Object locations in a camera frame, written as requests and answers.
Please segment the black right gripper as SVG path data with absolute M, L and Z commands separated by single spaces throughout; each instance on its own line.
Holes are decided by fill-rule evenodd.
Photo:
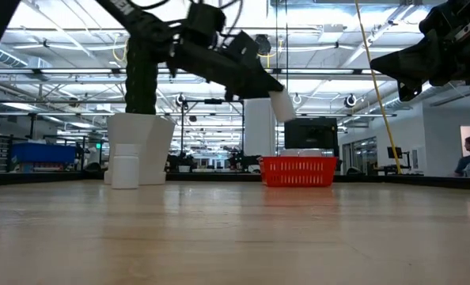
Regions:
M 408 102 L 432 86 L 470 85 L 470 0 L 447 0 L 419 23 L 415 45 L 372 59 L 370 67 L 396 79 L 399 100 Z M 425 82 L 409 87 L 404 82 Z

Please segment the white square column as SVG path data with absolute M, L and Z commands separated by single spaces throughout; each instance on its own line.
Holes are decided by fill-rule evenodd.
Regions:
M 244 103 L 244 153 L 248 156 L 275 155 L 275 115 L 269 99 Z

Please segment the red plastic basket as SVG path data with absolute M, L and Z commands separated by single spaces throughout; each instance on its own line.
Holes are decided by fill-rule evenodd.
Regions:
M 262 157 L 260 175 L 268 187 L 328 187 L 337 161 L 336 157 Z

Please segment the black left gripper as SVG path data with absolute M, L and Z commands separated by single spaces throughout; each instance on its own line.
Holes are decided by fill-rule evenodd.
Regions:
M 284 86 L 265 71 L 258 56 L 258 44 L 246 32 L 233 36 L 227 46 L 206 46 L 194 40 L 180 39 L 173 46 L 166 64 L 172 74 L 184 70 L 205 79 L 220 77 L 225 99 L 266 98 L 269 92 L 281 92 Z

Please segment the yellow slanted pole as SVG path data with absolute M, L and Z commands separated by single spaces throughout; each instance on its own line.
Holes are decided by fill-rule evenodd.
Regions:
M 367 61 L 368 61 L 368 63 L 370 63 L 370 61 L 371 61 L 370 49 L 369 49 L 368 40 L 367 40 L 367 37 L 366 37 L 365 28 L 364 28 L 364 25 L 362 23 L 362 15 L 361 15 L 361 10 L 360 10 L 359 0 L 354 0 L 354 4 L 355 4 L 356 13 L 357 13 L 359 28 L 360 28 L 361 34 L 362 34 L 362 46 L 363 46 L 363 48 L 366 52 Z M 372 67 L 370 68 L 370 74 L 371 74 L 371 77 L 372 77 L 372 80 L 373 80 L 374 91 L 375 91 L 376 96 L 377 96 L 377 103 L 379 104 L 381 114 L 382 114 L 382 117 L 383 117 L 383 120 L 384 120 L 384 123 L 385 123 L 386 133 L 387 133 L 387 136 L 389 138 L 390 146 L 392 148 L 395 148 L 396 145 L 395 145 L 394 140 L 393 140 L 392 131 L 391 131 L 391 127 L 389 125 L 387 115 L 386 115 L 385 107 L 383 106 L 383 103 L 382 103 L 380 90 L 379 90 L 379 87 L 378 87 L 378 84 L 377 84 L 376 74 L 375 74 L 374 70 L 372 69 Z M 398 158 L 394 158 L 394 161 L 395 161 L 395 164 L 396 164 L 397 174 L 402 174 L 402 169 L 400 167 L 400 160 Z

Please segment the medium white pill bottle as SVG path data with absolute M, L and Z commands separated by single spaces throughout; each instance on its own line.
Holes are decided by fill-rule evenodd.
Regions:
M 269 96 L 271 107 L 278 122 L 285 123 L 296 117 L 293 102 L 286 89 L 283 91 L 270 91 Z

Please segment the tall green cactus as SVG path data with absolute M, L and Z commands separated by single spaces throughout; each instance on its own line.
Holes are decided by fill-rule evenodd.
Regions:
M 136 38 L 128 41 L 126 70 L 125 112 L 155 115 L 158 67 L 144 43 Z

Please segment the large black monitor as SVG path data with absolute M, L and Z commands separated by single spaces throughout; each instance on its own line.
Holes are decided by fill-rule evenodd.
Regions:
M 335 118 L 297 118 L 284 123 L 286 149 L 339 148 L 338 128 Z

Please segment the white faceted plant pot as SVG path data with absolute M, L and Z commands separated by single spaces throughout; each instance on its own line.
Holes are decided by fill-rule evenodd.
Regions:
M 130 144 L 138 147 L 139 185 L 165 183 L 165 163 L 176 124 L 156 115 L 116 113 L 108 118 L 109 163 L 104 175 L 105 184 L 112 184 L 119 171 L 112 165 L 116 146 Z

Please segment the blue storage bin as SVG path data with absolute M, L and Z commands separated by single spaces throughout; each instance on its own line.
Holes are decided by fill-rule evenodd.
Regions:
M 76 148 L 74 146 L 23 142 L 12 146 L 11 155 L 19 162 L 74 163 Z

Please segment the small white pill bottle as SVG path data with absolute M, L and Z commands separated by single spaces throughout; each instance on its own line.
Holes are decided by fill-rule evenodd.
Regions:
M 117 144 L 112 162 L 112 188 L 136 189 L 139 186 L 139 145 Z

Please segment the black metal frame stand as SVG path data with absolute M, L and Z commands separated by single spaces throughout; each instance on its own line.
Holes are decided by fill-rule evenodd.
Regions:
M 180 106 L 180 151 L 244 149 L 245 107 L 221 98 L 184 99 Z

